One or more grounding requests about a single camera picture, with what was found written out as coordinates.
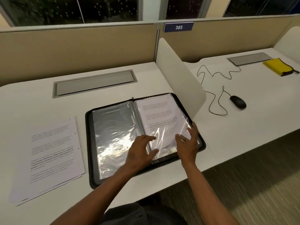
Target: desk surface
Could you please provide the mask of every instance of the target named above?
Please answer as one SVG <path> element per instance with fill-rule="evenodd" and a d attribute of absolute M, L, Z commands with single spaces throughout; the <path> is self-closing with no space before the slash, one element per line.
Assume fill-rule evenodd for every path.
<path fill-rule="evenodd" d="M 295 69 L 300 69 L 298 64 L 274 49 L 263 51 L 271 57 L 282 58 Z M 198 63 L 186 65 L 194 75 L 197 75 L 202 64 L 205 64 L 211 73 L 222 71 L 227 74 L 228 71 L 236 71 L 237 68 L 227 61 L 226 57 L 239 55 L 241 54 L 205 58 Z M 137 83 L 52 98 L 55 81 L 127 69 L 133 69 Z M 208 74 L 205 75 L 202 85 L 206 90 L 215 92 L 218 98 L 224 85 L 230 94 L 244 99 L 247 108 L 243 111 L 238 110 L 228 97 L 223 95 L 220 102 L 226 107 L 228 115 L 216 116 L 208 112 L 213 96 L 207 96 L 207 101 L 194 118 L 207 143 L 207 148 L 198 153 L 196 159 L 197 166 L 202 171 L 300 128 L 300 119 L 297 116 L 300 108 L 300 76 L 279 77 L 261 63 L 242 66 L 241 69 L 240 73 L 232 73 L 232 80 L 223 79 L 217 74 L 212 79 Z M 85 135 L 87 111 L 131 97 L 140 98 L 167 92 L 173 91 L 155 63 L 0 87 L 0 221 L 3 224 L 49 224 L 92 191 L 88 180 Z M 212 109 L 222 112 L 218 110 L 218 105 L 212 106 Z M 21 206 L 16 207 L 8 203 L 19 150 L 16 146 L 17 141 L 22 140 L 22 132 L 33 126 L 46 125 L 53 120 L 59 121 L 72 116 L 76 116 L 86 174 Z M 136 176 L 124 186 L 110 207 L 137 201 L 185 178 L 186 174 L 180 161 Z"/>

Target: person's left hand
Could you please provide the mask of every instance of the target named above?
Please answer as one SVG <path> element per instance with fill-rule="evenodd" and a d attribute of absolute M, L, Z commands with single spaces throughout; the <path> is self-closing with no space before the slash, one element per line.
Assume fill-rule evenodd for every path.
<path fill-rule="evenodd" d="M 124 166 L 129 168 L 135 174 L 148 166 L 152 162 L 156 153 L 158 153 L 158 149 L 155 149 L 147 154 L 146 145 L 149 143 L 149 141 L 155 139 L 155 136 L 138 136 L 128 151 Z"/>

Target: blue sign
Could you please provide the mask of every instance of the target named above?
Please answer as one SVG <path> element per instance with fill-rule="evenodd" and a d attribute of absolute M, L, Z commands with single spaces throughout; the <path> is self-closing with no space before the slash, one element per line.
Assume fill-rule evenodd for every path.
<path fill-rule="evenodd" d="M 191 31 L 194 22 L 166 23 L 163 32 Z"/>

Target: black mouse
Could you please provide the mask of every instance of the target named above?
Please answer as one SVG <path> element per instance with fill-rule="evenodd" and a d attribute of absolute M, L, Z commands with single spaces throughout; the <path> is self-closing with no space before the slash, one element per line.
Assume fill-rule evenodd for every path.
<path fill-rule="evenodd" d="M 236 95 L 233 95 L 230 97 L 230 100 L 233 102 L 233 104 L 238 108 L 238 109 L 245 109 L 246 108 L 246 103 L 244 100 L 242 100 L 240 97 L 237 97 Z"/>

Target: carpet floor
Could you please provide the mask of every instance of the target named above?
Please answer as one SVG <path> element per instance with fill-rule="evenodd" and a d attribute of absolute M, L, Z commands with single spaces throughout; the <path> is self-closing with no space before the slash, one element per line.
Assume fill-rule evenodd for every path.
<path fill-rule="evenodd" d="M 300 224 L 300 130 L 203 172 L 241 224 Z M 187 180 L 160 191 L 162 203 L 199 225 Z"/>

